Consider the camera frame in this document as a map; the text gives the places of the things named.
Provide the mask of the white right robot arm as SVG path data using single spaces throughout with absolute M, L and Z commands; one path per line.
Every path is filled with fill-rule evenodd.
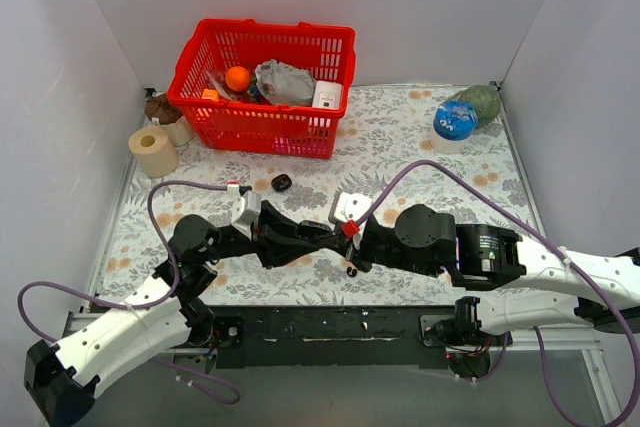
M 554 254 L 513 230 L 457 224 L 424 205 L 404 210 L 393 227 L 369 218 L 335 216 L 324 246 L 362 272 L 372 265 L 419 275 L 449 276 L 465 296 L 454 314 L 425 328 L 428 340 L 448 345 L 481 343 L 488 336 L 553 324 L 589 325 L 619 333 L 618 308 L 639 330 L 639 257 Z

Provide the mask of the plastic-wrapped black earbud case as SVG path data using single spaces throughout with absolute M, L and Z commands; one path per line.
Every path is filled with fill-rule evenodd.
M 330 226 L 311 220 L 304 220 L 298 224 L 299 236 L 307 242 L 316 242 L 319 238 L 332 235 Z

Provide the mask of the glossy black earbud charging case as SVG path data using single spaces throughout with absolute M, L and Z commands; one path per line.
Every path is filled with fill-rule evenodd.
M 284 192 L 292 186 L 292 180 L 287 174 L 279 174 L 271 180 L 271 187 L 276 192 Z

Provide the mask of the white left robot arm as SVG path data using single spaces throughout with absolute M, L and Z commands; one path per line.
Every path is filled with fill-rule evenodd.
M 260 203 L 247 233 L 187 215 L 169 239 L 171 258 L 121 308 L 70 336 L 28 349 L 25 388 L 49 425 L 72 426 L 113 382 L 164 350 L 184 344 L 216 348 L 229 341 L 227 327 L 200 298 L 216 279 L 219 260 L 255 254 L 263 266 L 280 267 L 334 238 L 331 227 L 296 223 L 267 201 Z

